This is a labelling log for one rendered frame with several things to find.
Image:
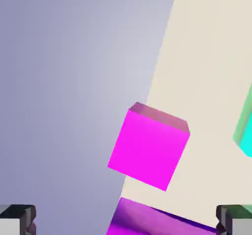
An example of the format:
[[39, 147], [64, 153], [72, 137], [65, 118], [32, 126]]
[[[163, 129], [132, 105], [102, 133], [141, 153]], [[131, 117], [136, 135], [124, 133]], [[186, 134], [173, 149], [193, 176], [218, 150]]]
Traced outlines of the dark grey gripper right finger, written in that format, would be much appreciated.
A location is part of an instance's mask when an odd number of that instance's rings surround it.
[[252, 235], [252, 205], [218, 205], [216, 235]]

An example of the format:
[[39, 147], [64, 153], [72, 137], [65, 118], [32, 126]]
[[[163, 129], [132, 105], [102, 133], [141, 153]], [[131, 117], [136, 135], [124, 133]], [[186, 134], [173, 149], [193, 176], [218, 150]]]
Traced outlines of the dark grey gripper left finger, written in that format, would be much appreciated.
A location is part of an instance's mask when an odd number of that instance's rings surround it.
[[0, 205], [0, 235], [36, 235], [34, 205]]

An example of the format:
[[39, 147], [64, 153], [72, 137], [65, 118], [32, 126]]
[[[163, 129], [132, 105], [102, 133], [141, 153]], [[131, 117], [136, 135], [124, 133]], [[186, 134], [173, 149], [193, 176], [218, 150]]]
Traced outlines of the small cyan cube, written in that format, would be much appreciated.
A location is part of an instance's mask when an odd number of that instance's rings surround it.
[[246, 156], [252, 158], [252, 84], [232, 139]]

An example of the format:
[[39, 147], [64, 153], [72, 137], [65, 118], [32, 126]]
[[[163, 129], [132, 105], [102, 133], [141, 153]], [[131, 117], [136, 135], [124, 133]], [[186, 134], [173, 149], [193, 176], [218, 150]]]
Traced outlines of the small magenta cube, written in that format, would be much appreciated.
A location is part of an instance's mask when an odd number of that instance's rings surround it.
[[136, 102], [125, 116], [108, 167], [166, 191], [189, 137], [185, 120]]

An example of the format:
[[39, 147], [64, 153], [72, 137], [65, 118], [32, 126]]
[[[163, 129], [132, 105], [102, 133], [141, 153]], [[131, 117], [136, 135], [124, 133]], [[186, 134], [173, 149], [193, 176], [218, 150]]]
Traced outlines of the large purple box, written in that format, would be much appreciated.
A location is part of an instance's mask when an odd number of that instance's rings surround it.
[[121, 197], [106, 235], [216, 235], [216, 229]]

